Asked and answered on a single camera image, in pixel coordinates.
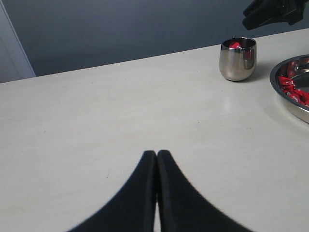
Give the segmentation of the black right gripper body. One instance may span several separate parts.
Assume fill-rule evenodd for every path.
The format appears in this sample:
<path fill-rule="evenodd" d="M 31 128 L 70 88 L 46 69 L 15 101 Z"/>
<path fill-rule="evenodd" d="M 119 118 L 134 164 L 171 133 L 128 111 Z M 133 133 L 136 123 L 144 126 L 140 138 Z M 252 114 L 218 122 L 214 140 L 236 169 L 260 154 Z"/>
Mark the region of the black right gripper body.
<path fill-rule="evenodd" d="M 268 19 L 263 25 L 286 22 L 293 25 L 304 18 L 308 0 L 269 0 L 271 8 Z"/>

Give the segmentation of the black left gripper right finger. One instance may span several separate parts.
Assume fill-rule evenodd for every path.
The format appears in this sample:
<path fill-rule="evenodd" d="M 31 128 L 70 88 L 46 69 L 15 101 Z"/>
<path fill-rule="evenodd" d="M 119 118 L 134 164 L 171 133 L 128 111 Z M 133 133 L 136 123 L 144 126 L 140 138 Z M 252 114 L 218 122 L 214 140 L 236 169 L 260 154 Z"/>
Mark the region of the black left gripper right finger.
<path fill-rule="evenodd" d="M 168 150 L 157 154 L 158 205 L 163 232 L 249 232 L 208 202 L 187 180 Z"/>

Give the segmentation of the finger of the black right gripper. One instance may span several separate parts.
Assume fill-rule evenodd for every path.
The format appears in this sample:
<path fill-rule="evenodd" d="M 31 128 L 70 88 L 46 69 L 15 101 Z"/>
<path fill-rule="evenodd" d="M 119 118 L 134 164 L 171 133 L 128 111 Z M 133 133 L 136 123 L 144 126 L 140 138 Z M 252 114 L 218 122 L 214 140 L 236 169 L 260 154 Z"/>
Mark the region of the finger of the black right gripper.
<path fill-rule="evenodd" d="M 247 30 L 253 30 L 268 24 L 286 22 L 281 14 L 274 12 L 251 12 L 244 13 L 244 16 L 242 24 Z"/>
<path fill-rule="evenodd" d="M 262 16 L 265 14 L 265 8 L 267 5 L 267 0 L 254 0 L 246 7 L 243 11 L 244 16 Z"/>

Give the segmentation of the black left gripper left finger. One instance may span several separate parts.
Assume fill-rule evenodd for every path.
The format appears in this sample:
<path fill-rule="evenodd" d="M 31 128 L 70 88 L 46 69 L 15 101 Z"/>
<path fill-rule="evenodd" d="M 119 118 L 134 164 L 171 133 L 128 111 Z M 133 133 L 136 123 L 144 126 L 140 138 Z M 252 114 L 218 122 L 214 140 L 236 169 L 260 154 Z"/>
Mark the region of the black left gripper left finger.
<path fill-rule="evenodd" d="M 121 189 L 72 232 L 152 232 L 157 191 L 157 156 L 144 151 Z"/>

